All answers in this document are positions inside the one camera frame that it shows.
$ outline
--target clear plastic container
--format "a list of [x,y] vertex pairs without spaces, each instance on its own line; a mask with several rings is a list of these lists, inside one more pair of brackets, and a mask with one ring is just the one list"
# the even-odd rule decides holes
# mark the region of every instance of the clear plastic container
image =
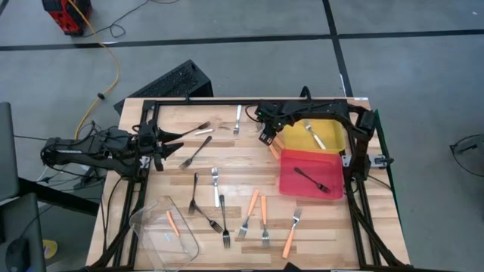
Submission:
[[[166,211],[170,211],[180,233],[175,234]],[[130,219],[154,271],[178,271],[193,261],[200,251],[197,241],[171,197],[161,196],[158,202],[146,205]]]

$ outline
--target wooden table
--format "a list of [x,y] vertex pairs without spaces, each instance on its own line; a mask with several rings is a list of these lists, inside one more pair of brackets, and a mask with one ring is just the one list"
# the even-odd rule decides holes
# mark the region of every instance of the wooden table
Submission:
[[[351,104],[369,108],[368,100],[348,99]],[[139,123],[142,99],[127,99],[119,128],[131,131]],[[207,120],[218,125],[234,127],[236,106],[161,106],[158,125],[163,130],[182,133]],[[267,146],[258,140],[255,123],[242,112],[240,134],[232,130],[216,130],[213,140],[203,149],[192,165],[182,171],[178,166],[184,162],[205,140],[206,135],[183,137],[185,145],[164,161],[164,172],[156,172],[152,166],[147,186],[145,204],[161,196],[171,196],[200,246],[200,254],[185,269],[282,269],[291,261],[302,269],[359,268],[353,239],[352,225],[346,198],[324,201],[294,196],[282,196],[278,191],[279,163]],[[381,153],[375,132],[368,153]],[[227,228],[231,235],[231,248],[224,249],[222,235],[211,230],[206,219],[199,214],[189,215],[188,204],[193,190],[193,175],[200,173],[197,186],[197,204],[214,220],[223,223],[222,213],[214,206],[213,183],[210,169],[219,168],[219,192],[225,195]],[[388,182],[386,171],[371,169],[371,175]],[[119,176],[110,172],[104,186],[103,203],[107,199]],[[108,242],[119,230],[119,223],[126,194],[126,182],[116,188],[110,207],[107,232]],[[258,200],[249,222],[246,239],[235,239],[246,216],[250,198],[255,188],[267,196],[268,231],[271,237],[270,249],[261,243],[262,217]],[[403,240],[396,205],[392,192],[372,181],[366,182],[367,195],[374,228],[395,256],[408,263],[408,253]],[[290,256],[281,257],[285,240],[292,225],[296,207],[302,207],[299,223]],[[98,213],[87,264],[97,261],[102,253],[103,227],[101,210]],[[131,241],[129,234],[125,241],[122,264],[127,262],[127,248]],[[371,264],[368,238],[362,230],[367,262]],[[153,269],[145,252],[139,250],[135,269]]]

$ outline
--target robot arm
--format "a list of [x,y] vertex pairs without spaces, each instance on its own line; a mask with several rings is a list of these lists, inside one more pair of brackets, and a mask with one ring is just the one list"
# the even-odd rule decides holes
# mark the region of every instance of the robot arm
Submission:
[[154,123],[135,126],[137,134],[118,128],[103,131],[91,129],[82,140],[50,138],[41,151],[41,158],[48,166],[79,163],[107,170],[114,170],[122,177],[140,177],[144,168],[143,156],[152,156],[157,171],[163,170],[161,159],[183,146],[183,143],[165,144],[180,138],[181,134],[164,132]]

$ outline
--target yellow plastic tray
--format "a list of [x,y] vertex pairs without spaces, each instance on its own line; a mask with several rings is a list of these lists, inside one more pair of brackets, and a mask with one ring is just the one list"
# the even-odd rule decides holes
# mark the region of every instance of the yellow plastic tray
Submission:
[[334,120],[310,119],[312,130],[316,133],[326,150],[322,150],[312,134],[306,130],[304,121],[300,120],[293,127],[287,125],[283,132],[284,144],[287,149],[304,150],[318,153],[336,154],[345,149],[343,126]]

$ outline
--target concrete floor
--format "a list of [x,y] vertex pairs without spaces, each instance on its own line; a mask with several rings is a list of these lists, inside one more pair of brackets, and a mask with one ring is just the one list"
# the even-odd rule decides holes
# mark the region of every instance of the concrete floor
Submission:
[[[95,28],[137,5],[114,1],[92,0]],[[331,0],[330,4],[338,33],[484,29],[482,1]],[[125,36],[113,39],[104,32],[103,41],[329,33],[319,0],[180,0],[147,5],[121,22]],[[39,1],[6,5],[0,16],[0,100],[12,103],[16,134],[71,138],[95,95],[111,83],[114,65],[98,48],[2,51],[2,46],[73,42],[92,40],[64,36]],[[412,264],[480,271],[484,182],[458,168],[448,145],[484,127],[480,110],[484,36],[349,39],[341,40],[341,46],[353,94],[369,97],[382,116],[396,159],[397,200]],[[314,96],[344,95],[331,40],[113,50],[121,63],[121,78],[92,114],[103,127],[119,120],[114,103],[187,59],[211,78],[217,97],[295,96],[303,85]],[[36,179],[43,170],[38,152],[43,143],[17,139],[16,145],[20,175]],[[99,197],[100,192],[98,187],[78,193]],[[56,221],[72,222],[78,235],[68,236]],[[92,218],[60,209],[42,216],[44,236],[60,243],[49,270],[79,268],[84,263],[93,224]]]

